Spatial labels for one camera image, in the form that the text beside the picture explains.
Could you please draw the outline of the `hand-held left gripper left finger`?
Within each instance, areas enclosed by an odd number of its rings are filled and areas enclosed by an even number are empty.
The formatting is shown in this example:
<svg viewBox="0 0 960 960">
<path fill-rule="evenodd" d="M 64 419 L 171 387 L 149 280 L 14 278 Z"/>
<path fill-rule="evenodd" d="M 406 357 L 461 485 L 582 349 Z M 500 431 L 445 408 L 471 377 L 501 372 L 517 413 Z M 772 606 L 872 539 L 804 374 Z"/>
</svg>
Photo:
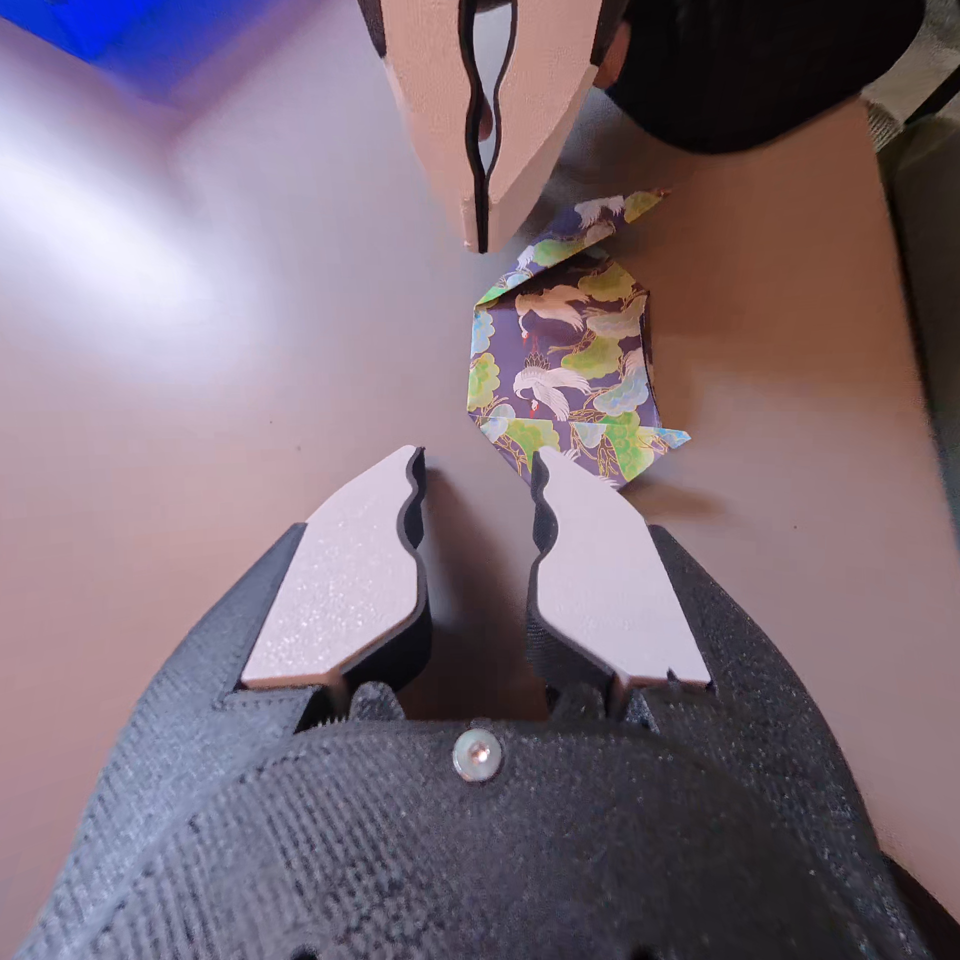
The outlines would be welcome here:
<svg viewBox="0 0 960 960">
<path fill-rule="evenodd" d="M 401 690 L 425 668 L 432 622 L 425 449 L 402 446 L 330 495 L 303 525 L 241 673 L 250 690 L 378 681 Z"/>
</svg>

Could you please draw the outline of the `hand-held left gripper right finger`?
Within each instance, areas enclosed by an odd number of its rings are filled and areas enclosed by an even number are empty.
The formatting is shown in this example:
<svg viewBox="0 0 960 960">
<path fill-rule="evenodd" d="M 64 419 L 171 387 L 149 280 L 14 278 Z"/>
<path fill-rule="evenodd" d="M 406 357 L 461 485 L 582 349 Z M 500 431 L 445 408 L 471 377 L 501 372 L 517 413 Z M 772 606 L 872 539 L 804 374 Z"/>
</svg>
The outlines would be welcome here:
<svg viewBox="0 0 960 960">
<path fill-rule="evenodd" d="M 712 677 L 642 514 L 552 447 L 534 452 L 529 661 L 546 683 L 611 690 Z"/>
</svg>

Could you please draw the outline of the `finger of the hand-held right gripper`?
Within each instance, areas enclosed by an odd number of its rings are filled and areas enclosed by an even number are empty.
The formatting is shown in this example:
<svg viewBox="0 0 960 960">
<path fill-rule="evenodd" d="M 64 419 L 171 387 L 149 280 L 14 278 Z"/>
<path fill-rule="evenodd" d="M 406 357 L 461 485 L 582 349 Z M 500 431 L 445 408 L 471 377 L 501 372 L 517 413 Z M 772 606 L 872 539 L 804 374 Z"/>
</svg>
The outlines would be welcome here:
<svg viewBox="0 0 960 960">
<path fill-rule="evenodd" d="M 601 1 L 513 3 L 509 54 L 494 93 L 495 157 L 486 182 L 489 250 L 534 209 L 594 83 Z"/>
<path fill-rule="evenodd" d="M 470 252 L 489 245 L 487 174 L 479 150 L 485 98 L 474 20 L 485 2 L 375 3 L 377 51 L 434 196 Z"/>
</svg>

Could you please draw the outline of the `purple crane patterned paper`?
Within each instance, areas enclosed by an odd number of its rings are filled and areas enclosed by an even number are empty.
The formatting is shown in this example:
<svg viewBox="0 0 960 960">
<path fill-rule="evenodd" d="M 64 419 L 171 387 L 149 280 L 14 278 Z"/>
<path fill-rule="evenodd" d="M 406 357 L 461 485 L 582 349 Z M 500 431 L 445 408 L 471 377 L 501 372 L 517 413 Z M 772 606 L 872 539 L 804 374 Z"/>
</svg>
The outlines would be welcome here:
<svg viewBox="0 0 960 960">
<path fill-rule="evenodd" d="M 690 441 L 655 398 L 649 292 L 604 247 L 668 195 L 560 210 L 474 306 L 466 412 L 527 484 L 543 448 L 619 490 Z"/>
</svg>

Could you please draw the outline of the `blue plastic bin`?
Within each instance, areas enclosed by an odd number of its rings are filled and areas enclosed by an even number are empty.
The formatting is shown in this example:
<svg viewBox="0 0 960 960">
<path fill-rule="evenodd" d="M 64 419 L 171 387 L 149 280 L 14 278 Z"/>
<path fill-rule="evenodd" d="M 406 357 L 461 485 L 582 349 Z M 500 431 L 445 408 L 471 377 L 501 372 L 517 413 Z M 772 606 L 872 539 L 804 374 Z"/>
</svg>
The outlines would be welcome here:
<svg viewBox="0 0 960 960">
<path fill-rule="evenodd" d="M 277 52 L 309 1 L 3 1 L 2 30 L 91 66 L 152 102 L 212 95 Z"/>
</svg>

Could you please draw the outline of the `black textured pad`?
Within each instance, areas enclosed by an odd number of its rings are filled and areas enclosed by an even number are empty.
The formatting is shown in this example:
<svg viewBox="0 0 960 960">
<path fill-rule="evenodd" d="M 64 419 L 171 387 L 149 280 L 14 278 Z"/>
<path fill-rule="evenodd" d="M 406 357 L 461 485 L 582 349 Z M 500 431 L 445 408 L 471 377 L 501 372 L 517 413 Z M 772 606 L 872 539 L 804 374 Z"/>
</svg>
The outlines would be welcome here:
<svg viewBox="0 0 960 960">
<path fill-rule="evenodd" d="M 743 152 L 880 78 L 923 1 L 638 1 L 608 97 L 643 131 L 699 155 Z"/>
</svg>

